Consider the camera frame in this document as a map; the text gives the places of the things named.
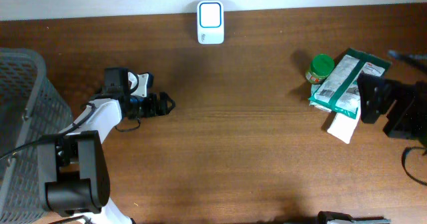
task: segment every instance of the plastic bin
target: plastic bin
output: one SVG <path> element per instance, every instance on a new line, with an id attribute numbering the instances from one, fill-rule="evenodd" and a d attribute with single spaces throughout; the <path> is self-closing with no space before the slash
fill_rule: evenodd
<path id="1" fill-rule="evenodd" d="M 43 58 L 28 49 L 0 48 L 0 153 L 73 121 L 69 106 L 46 77 Z M 31 223 L 45 214 L 39 201 L 37 150 L 0 161 L 0 223 Z"/>

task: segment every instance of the barcode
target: barcode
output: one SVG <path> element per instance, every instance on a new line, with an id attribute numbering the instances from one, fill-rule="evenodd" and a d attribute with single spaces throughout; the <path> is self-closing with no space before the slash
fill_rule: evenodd
<path id="1" fill-rule="evenodd" d="M 319 95 L 322 95 L 324 97 L 332 97 L 335 94 L 335 91 L 331 91 L 331 90 L 322 90 L 320 91 Z"/>

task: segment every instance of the white rectangular device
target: white rectangular device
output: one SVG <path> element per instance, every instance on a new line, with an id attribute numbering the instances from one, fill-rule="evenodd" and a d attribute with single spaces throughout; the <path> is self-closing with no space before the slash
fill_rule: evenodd
<path id="1" fill-rule="evenodd" d="M 224 42 L 224 6 L 221 1 L 201 1 L 197 5 L 197 39 L 200 44 Z"/>

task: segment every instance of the green and white package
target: green and white package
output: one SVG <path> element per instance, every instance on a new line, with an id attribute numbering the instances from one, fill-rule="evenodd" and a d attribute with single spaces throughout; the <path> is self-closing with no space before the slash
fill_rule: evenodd
<path id="1" fill-rule="evenodd" d="M 331 75 L 309 100 L 355 119 L 360 102 L 359 88 L 356 82 L 359 74 L 363 72 L 381 77 L 390 66 L 390 62 L 378 57 L 348 49 Z"/>

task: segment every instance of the wooden table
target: wooden table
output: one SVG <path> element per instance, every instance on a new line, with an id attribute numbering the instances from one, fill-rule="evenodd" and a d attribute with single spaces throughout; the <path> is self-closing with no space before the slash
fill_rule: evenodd
<path id="1" fill-rule="evenodd" d="M 208 46 L 196 40 L 194 13 L 2 22 L 0 45 L 42 54 L 75 117 L 106 67 L 150 71 L 152 91 L 175 99 L 170 115 L 112 131 L 103 144 L 111 197 L 138 223 L 243 223 L 322 210 L 427 223 L 427 189 L 400 164 L 404 148 L 419 143 L 387 138 L 381 117 L 359 123 L 344 144 L 325 132 L 331 116 L 308 106 L 304 79 L 318 53 L 427 53 L 426 4 L 227 12 L 225 25 L 225 42 Z M 396 61 L 386 77 L 427 80 Z M 411 170 L 425 177 L 426 159 L 417 158 Z"/>

